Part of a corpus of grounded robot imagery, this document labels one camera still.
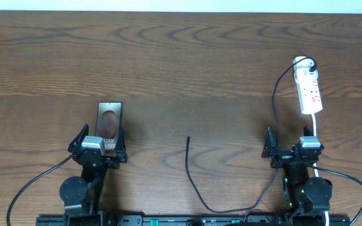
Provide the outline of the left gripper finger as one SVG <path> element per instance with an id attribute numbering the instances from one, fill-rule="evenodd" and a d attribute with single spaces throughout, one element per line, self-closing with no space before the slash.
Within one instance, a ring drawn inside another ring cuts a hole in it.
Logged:
<path id="1" fill-rule="evenodd" d="M 126 152 L 125 140 L 124 140 L 124 129 L 119 130 L 118 138 L 116 141 L 116 147 L 114 148 L 116 157 L 120 163 L 127 163 L 128 154 Z"/>
<path id="2" fill-rule="evenodd" d="M 78 135 L 76 135 L 76 137 L 70 142 L 69 147 L 68 147 L 68 152 L 75 153 L 76 150 L 79 147 L 81 147 L 82 141 L 84 140 L 84 138 L 88 135 L 89 135 L 89 125 L 84 124 L 83 128 L 78 133 Z"/>

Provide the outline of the smartphone with brown screen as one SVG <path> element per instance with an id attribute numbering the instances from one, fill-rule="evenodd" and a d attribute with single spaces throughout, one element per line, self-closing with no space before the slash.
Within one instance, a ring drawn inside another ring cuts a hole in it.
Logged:
<path id="1" fill-rule="evenodd" d="M 122 102 L 100 102 L 97 110 L 95 136 L 103 138 L 105 150 L 114 151 L 122 118 Z"/>

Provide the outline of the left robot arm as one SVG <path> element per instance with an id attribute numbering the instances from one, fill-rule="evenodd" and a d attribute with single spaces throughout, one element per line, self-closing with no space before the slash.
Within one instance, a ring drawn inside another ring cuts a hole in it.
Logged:
<path id="1" fill-rule="evenodd" d="M 87 124 L 69 144 L 68 151 L 72 154 L 72 159 L 82 166 L 82 173 L 80 176 L 67 178 L 60 187 L 60 198 L 65 210 L 64 224 L 110 225 L 110 216 L 99 210 L 99 202 L 107 171 L 117 170 L 121 163 L 128 160 L 124 130 L 119 130 L 115 156 L 104 154 L 103 138 L 90 136 Z"/>

